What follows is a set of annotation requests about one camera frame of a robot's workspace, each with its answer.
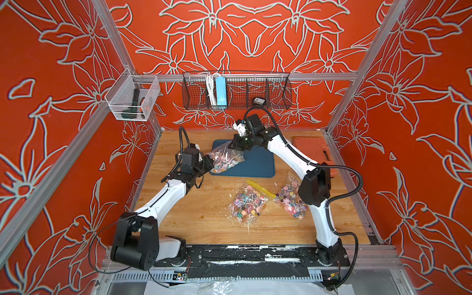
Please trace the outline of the dark teal tray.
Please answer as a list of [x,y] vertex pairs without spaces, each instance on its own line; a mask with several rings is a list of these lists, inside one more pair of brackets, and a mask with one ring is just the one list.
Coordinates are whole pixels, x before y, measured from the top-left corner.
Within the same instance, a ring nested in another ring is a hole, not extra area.
[[[227,141],[231,142],[230,140],[214,141],[212,150]],[[212,175],[241,178],[272,178],[275,176],[275,161],[271,152],[263,147],[255,147],[250,151],[242,152],[244,162],[220,174],[211,173],[211,171],[210,173]]]

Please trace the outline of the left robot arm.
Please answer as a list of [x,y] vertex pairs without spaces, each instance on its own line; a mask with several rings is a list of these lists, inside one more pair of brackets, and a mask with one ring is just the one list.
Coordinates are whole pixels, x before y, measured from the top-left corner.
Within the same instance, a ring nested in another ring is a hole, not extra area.
[[170,210],[195,187],[197,180],[213,169],[213,160],[195,144],[177,154],[177,166],[165,179],[165,186],[144,206],[132,213],[123,213],[114,235],[111,260],[128,267],[150,270],[158,261],[186,260],[183,238],[159,237],[159,226]]

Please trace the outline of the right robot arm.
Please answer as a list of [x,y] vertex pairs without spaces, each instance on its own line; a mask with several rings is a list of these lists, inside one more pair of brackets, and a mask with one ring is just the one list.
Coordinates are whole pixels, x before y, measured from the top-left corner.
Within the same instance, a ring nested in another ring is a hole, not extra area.
[[298,196],[308,206],[316,228],[318,260],[330,266],[343,251],[342,241],[335,233],[331,209],[328,205],[331,190],[331,172],[327,165],[313,162],[296,149],[275,127],[263,125],[253,114],[232,125],[234,135],[230,147],[249,151],[264,147],[284,161],[301,179]]

